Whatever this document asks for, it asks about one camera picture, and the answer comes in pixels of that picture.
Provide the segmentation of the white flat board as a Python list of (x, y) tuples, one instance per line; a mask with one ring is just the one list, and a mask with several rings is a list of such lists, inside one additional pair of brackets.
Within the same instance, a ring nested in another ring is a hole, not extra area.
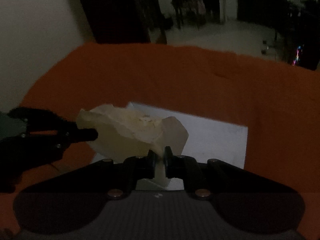
[(244, 168), (248, 128), (203, 118), (196, 115), (129, 102), (127, 109), (143, 112), (159, 118), (174, 116), (189, 133), (182, 154), (193, 157), (199, 163), (219, 159), (238, 168)]

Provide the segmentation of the red tablecloth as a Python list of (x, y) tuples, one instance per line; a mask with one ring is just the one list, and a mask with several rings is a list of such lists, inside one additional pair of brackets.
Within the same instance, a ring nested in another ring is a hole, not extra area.
[[(196, 47), (87, 43), (35, 81), (20, 106), (74, 120), (80, 109), (130, 101), (247, 126), (245, 170), (297, 190), (306, 205), (298, 232), (319, 239), (319, 72)], [(17, 193), (83, 167), (93, 155), (80, 143), (61, 161), (25, 172), (15, 193), (1, 194), (1, 239), (303, 239), (239, 232), (193, 200), (196, 221), (183, 221), (178, 211), (168, 214), (169, 200), (152, 201), (148, 193), (145, 207), (134, 194), (67, 235), (21, 232), (12, 210)]]

